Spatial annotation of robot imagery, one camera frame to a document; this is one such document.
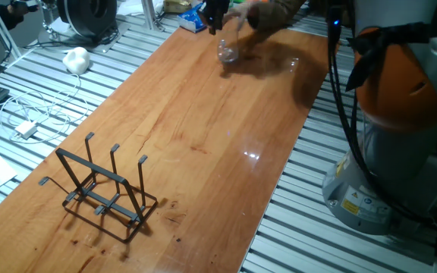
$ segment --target glass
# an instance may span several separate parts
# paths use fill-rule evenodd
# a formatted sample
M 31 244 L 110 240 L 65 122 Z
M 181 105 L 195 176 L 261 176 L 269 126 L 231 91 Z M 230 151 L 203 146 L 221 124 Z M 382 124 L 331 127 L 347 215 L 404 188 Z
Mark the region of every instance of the glass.
M 239 32 L 237 31 L 237 18 L 229 20 L 224 29 L 217 33 L 217 57 L 224 64 L 230 64 L 239 58 Z

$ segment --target wooden tabletop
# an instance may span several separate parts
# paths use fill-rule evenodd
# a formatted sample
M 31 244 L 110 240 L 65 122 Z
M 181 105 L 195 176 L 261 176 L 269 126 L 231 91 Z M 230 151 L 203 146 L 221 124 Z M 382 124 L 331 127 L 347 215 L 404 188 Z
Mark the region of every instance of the wooden tabletop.
M 137 187 L 137 161 L 149 156 L 144 183 L 159 204 L 134 239 L 75 218 L 66 193 L 39 186 L 49 176 L 75 188 L 52 153 L 0 205 L 0 272 L 237 272 L 325 78 L 326 38 L 281 30 L 227 67 L 217 45 L 177 30 L 60 145 L 86 158 L 94 132 L 93 161 L 111 170 L 119 143 L 118 173 Z M 107 182 L 96 190 L 109 197 Z M 126 234 L 92 203 L 72 209 Z

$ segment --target charger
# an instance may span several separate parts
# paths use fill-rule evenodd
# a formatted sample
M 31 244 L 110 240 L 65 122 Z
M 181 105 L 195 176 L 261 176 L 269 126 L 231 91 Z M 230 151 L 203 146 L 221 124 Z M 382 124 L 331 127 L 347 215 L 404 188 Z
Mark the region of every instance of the charger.
M 18 125 L 15 129 L 19 137 L 27 140 L 36 132 L 36 125 L 31 121 L 23 121 L 22 124 Z

